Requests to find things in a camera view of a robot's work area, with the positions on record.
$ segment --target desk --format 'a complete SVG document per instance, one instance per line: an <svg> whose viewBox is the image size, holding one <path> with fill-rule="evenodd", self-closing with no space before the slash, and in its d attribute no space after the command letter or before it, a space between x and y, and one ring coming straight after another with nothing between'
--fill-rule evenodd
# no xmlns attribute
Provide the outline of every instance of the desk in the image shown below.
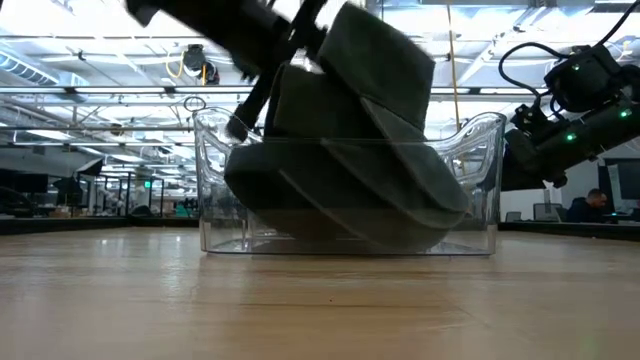
<svg viewBox="0 0 640 360"><path fill-rule="evenodd" d="M0 359L633 359L640 244L491 258L207 256L197 229L0 238Z"/></svg>

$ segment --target yellow cable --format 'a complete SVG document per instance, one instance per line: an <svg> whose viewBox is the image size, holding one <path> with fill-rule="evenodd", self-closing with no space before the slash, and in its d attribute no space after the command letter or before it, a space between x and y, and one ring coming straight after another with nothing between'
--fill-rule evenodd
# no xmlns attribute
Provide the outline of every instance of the yellow cable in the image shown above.
<svg viewBox="0 0 640 360"><path fill-rule="evenodd" d="M182 75L182 67L184 66L184 51L180 54L180 70L178 70L178 74L174 74L173 71L169 68L169 57L171 56L170 52L167 52L167 61L164 62L165 67L167 68L167 74L172 78L179 78Z"/></svg>
<svg viewBox="0 0 640 360"><path fill-rule="evenodd" d="M458 76L456 74L456 54L453 46L453 21L451 20L451 4L453 0L447 3L447 16L449 17L449 52L451 53L451 76L453 78L453 101L456 108L456 129L460 131L460 109L458 108Z"/></svg>

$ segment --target transparent container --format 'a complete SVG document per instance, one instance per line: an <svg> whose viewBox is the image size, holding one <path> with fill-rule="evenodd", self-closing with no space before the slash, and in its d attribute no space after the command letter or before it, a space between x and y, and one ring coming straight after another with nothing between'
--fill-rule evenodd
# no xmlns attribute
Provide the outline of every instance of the transparent container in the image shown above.
<svg viewBox="0 0 640 360"><path fill-rule="evenodd" d="M260 136L250 133L247 141L242 144L234 144L225 136L224 125L228 116L222 109L205 109L194 116L203 251L220 254L431 256L491 255L495 252L506 124L504 115L480 114L467 122L455 136L439 141L385 143L366 140L269 139L263 143ZM225 181L225 166L230 166L230 154L232 150L237 154L237 147L246 147L246 150L267 144L270 147L291 149L281 152L284 155L280 156L285 157L299 156L300 152L307 151L304 149L311 149L309 154L317 150L318 156L322 157L329 153L326 146L322 147L327 141L337 144L336 146L378 150L395 145L420 147L419 150L431 147L469 198L469 207L459 214L454 221L455 226L438 228L442 215L440 210L434 211L430 206L405 209L380 205L388 204L384 199L380 200L385 194L378 192L371 196L371 193L366 193L368 195L365 196L363 194L366 191L360 188L341 190L339 188L343 184L356 184L357 181L354 182L353 178L340 172L340 165L334 163L333 168L325 163L318 165L319 162L313 160L316 158L310 155L305 170L311 170L311 173L305 175L305 171L294 171L298 178L289 181L288 184L292 186L286 190L275 185L265 185L265 182L270 181L269 176L256 176L254 183L247 180L245 183L248 185L235 186L236 190L244 194L245 199L247 193L252 194L249 198L252 205L247 203L247 206L259 209L259 214L243 206L238 200L242 196L234 194L229 186L229 178ZM255 166L270 166L268 162L257 160L258 165ZM290 180L287 171L276 169L273 173ZM395 176L388 174L395 172L388 171L386 175ZM308 196L305 187L308 183L316 184L311 187L316 195ZM391 192L404 190L404 187L396 187ZM283 197L299 198L289 201L282 200ZM339 205L332 206L332 201ZM431 224L430 227L425 230L422 223L416 227L413 215L409 214L420 214L423 216L421 219ZM446 214L443 216L443 223L451 225L451 217Z"/></svg>

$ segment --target man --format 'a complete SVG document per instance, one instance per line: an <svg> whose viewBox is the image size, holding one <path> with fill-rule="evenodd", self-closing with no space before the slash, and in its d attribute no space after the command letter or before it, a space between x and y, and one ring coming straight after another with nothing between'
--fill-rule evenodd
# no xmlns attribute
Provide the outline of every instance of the man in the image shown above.
<svg viewBox="0 0 640 360"><path fill-rule="evenodd" d="M586 198L573 200L567 211L567 222L570 223L606 223L603 208L607 203L607 195L600 189L589 191Z"/></svg>

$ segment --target wooden surface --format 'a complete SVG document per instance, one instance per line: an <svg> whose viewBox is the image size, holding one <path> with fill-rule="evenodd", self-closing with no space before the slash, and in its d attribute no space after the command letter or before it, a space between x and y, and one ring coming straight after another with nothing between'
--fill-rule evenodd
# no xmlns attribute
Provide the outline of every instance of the wooden surface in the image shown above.
<svg viewBox="0 0 640 360"><path fill-rule="evenodd" d="M0 359L638 359L640 246L207 256L191 229L0 238Z"/></svg>

